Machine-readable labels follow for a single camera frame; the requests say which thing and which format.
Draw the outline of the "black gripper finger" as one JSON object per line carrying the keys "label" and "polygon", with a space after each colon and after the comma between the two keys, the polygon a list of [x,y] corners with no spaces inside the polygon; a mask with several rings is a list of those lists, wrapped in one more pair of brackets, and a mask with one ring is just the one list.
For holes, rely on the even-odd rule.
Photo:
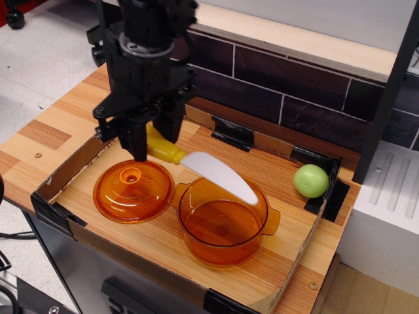
{"label": "black gripper finger", "polygon": [[156,117],[153,126],[160,134],[171,143],[176,143],[179,138],[183,117],[185,115],[184,103],[154,104]]}
{"label": "black gripper finger", "polygon": [[146,124],[120,124],[118,138],[121,147],[127,150],[135,161],[147,160]]}

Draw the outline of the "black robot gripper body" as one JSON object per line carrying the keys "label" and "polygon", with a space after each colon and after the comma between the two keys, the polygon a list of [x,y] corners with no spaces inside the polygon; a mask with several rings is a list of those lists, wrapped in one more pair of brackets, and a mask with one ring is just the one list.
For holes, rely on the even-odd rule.
{"label": "black robot gripper body", "polygon": [[172,61],[170,41],[157,49],[130,41],[123,33],[105,32],[104,51],[111,93],[93,110],[101,141],[118,136],[120,124],[146,124],[156,117],[154,104],[186,103],[196,95],[198,71]]}

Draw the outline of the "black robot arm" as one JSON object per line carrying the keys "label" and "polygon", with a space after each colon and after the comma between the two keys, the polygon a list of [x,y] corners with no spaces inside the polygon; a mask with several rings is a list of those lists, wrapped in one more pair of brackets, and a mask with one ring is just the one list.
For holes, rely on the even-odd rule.
{"label": "black robot arm", "polygon": [[147,159],[146,125],[171,143],[179,137],[185,104],[196,95],[190,57],[172,60],[175,39],[196,23],[196,1],[97,1],[110,94],[93,110],[96,136],[118,137],[134,160]]}

